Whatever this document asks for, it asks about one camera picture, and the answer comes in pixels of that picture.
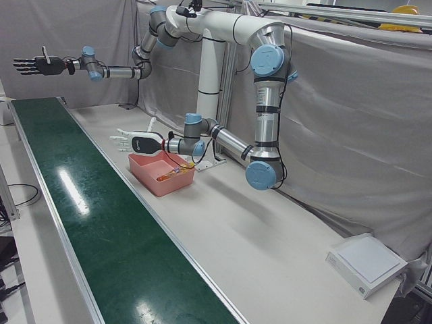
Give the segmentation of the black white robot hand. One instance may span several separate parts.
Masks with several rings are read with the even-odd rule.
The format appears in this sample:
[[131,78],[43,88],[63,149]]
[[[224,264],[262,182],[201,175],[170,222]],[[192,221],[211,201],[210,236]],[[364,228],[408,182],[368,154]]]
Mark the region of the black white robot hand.
[[138,155],[154,157],[161,151],[164,151],[165,139],[158,132],[153,132],[152,127],[156,117],[152,117],[147,131],[124,131],[117,129],[119,136],[110,136],[109,138],[116,142],[118,150],[121,152],[131,152]]
[[21,75],[54,76],[61,74],[68,68],[67,63],[60,57],[50,56],[46,46],[42,46],[42,55],[33,58],[14,58],[13,66]]

